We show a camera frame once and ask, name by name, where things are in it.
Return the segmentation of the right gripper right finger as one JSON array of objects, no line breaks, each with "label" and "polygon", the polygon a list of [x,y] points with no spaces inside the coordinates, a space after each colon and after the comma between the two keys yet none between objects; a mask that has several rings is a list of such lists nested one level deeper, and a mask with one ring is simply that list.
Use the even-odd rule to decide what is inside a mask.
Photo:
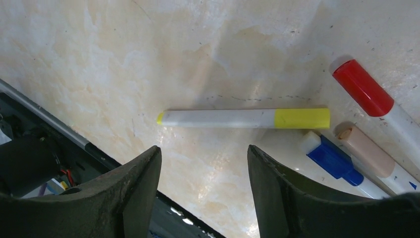
[{"label": "right gripper right finger", "polygon": [[262,238],[417,238],[420,195],[370,199],[318,183],[257,146],[247,152]]}]

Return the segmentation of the white marker yellow cap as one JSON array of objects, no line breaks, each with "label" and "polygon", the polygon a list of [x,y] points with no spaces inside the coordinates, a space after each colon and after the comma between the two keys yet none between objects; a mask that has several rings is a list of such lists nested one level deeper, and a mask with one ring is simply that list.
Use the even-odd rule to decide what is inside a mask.
[{"label": "white marker yellow cap", "polygon": [[328,108],[165,111],[157,124],[197,128],[327,129]]}]

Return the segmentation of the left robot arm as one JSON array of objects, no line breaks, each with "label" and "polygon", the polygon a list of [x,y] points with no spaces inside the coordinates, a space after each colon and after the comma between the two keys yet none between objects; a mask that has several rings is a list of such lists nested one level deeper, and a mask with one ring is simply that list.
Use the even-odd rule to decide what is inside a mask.
[{"label": "left robot arm", "polygon": [[24,136],[0,146],[0,191],[22,197],[60,171],[62,151],[50,138]]}]

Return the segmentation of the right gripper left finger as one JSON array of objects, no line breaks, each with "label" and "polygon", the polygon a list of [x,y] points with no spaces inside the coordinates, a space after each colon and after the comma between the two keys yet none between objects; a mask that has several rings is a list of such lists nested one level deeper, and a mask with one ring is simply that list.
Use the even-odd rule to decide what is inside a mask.
[{"label": "right gripper left finger", "polygon": [[161,172],[161,149],[59,195],[0,197],[3,238],[145,238]]}]

